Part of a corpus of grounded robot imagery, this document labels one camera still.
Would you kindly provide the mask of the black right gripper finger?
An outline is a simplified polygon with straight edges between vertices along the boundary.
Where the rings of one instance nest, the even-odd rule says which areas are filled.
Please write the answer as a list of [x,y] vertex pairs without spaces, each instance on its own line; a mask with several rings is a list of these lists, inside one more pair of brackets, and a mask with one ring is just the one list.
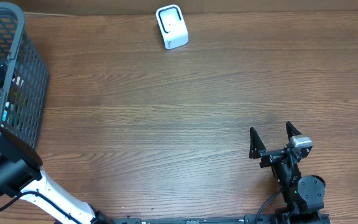
[[285,125],[286,125],[288,139],[291,139],[293,136],[302,135],[302,133],[299,130],[297,130],[296,127],[294,127],[294,125],[292,125],[290,121],[287,121]]
[[254,127],[250,128],[250,151],[249,158],[250,159],[258,159],[263,156],[263,154],[267,151],[264,146],[261,138],[259,137],[258,132]]

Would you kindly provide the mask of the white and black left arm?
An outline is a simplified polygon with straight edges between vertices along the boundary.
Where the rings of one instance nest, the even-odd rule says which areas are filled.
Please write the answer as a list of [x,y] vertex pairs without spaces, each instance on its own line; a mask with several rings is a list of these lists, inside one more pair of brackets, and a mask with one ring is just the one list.
[[0,126],[0,196],[11,198],[0,212],[18,200],[25,200],[53,216],[59,223],[110,223],[90,204],[78,200],[58,185],[45,171],[36,151],[25,141]]

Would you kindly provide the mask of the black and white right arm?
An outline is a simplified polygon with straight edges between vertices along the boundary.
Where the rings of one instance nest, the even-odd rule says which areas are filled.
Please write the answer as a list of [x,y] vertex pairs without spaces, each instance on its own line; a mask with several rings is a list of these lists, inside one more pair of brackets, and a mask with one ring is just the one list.
[[[312,150],[309,136],[302,134],[286,122],[288,143],[282,149],[269,151],[255,128],[250,128],[251,159],[260,159],[260,167],[269,167],[279,185],[278,192],[268,198],[259,208],[254,223],[329,223],[328,215],[322,215],[326,183],[318,175],[302,176],[298,163]],[[264,208],[281,195],[285,206],[276,209],[272,215],[262,217]]]

